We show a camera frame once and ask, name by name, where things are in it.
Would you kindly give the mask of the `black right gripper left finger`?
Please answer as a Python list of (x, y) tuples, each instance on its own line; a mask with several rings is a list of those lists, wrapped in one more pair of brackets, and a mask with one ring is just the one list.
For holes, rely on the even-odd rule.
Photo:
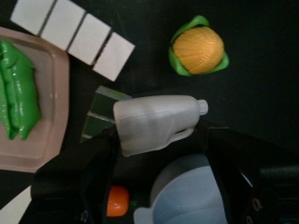
[(35, 173), (19, 224), (107, 224), (118, 146), (117, 130), (106, 129), (47, 162)]

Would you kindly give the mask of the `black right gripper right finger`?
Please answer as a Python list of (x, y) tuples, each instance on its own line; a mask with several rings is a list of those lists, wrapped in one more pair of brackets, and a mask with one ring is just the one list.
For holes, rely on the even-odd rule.
[(229, 224), (299, 224), (299, 156), (228, 128), (205, 148)]

